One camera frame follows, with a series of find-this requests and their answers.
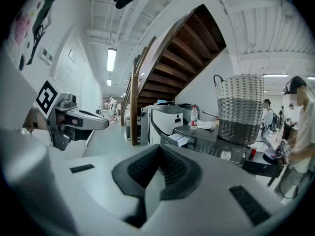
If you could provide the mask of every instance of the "plastic bottle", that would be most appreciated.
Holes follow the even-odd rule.
[[[192,112],[190,116],[190,129],[196,130],[198,122],[198,112],[196,106],[192,107]]]

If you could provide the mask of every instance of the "black slot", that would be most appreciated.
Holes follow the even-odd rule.
[[[234,186],[229,191],[255,226],[270,217],[270,214],[244,187]]]
[[[87,165],[82,165],[82,166],[70,168],[70,170],[72,173],[78,173],[80,171],[86,171],[86,170],[89,170],[92,168],[94,168],[94,166],[92,164],[87,164]]]

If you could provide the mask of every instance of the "person in background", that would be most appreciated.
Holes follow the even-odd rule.
[[[297,134],[287,140],[292,148],[291,154],[286,158],[288,168],[275,188],[275,192],[281,198],[286,196],[293,186],[297,186],[293,197],[301,193],[312,177],[311,172],[315,170],[313,160],[315,157],[315,103],[306,94],[306,85],[299,76],[293,77],[290,84],[290,101],[295,101],[297,106],[303,106],[303,108],[298,120]]]
[[[115,123],[114,121],[114,113],[115,113],[115,100],[113,97],[109,97],[110,99],[110,103],[109,103],[109,118],[110,118],[110,122],[111,124]]]
[[[286,111],[284,115],[284,129],[283,129],[282,139],[287,140],[289,138],[290,128],[293,125],[292,123],[293,111],[294,111],[294,105],[293,103],[290,103],[289,110]]]
[[[279,117],[280,117],[279,130],[281,131],[282,125],[283,125],[283,122],[284,122],[284,106],[281,106],[281,110],[279,111]]]
[[[121,110],[121,102],[118,103],[117,105],[117,110],[118,110],[118,116],[120,116],[120,110]]]
[[[270,132],[270,125],[272,124],[272,120],[274,117],[274,113],[270,107],[271,102],[268,99],[264,100],[264,109],[266,109],[267,113],[265,116],[265,120],[262,121],[262,129],[261,129],[261,135],[262,136],[268,136]]]
[[[108,109],[109,109],[109,101],[106,101],[106,102],[105,102],[105,104],[104,104],[104,108],[105,108],[106,110],[108,110]]]

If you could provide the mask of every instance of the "white machine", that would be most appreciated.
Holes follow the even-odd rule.
[[[177,105],[152,105],[142,109],[141,144],[160,144],[161,133],[169,136],[183,126],[183,110]]]

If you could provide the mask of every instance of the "wicker laundry basket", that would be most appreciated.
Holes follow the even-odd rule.
[[[214,76],[220,115],[219,136],[241,145],[253,144],[261,125],[264,79],[260,75]]]

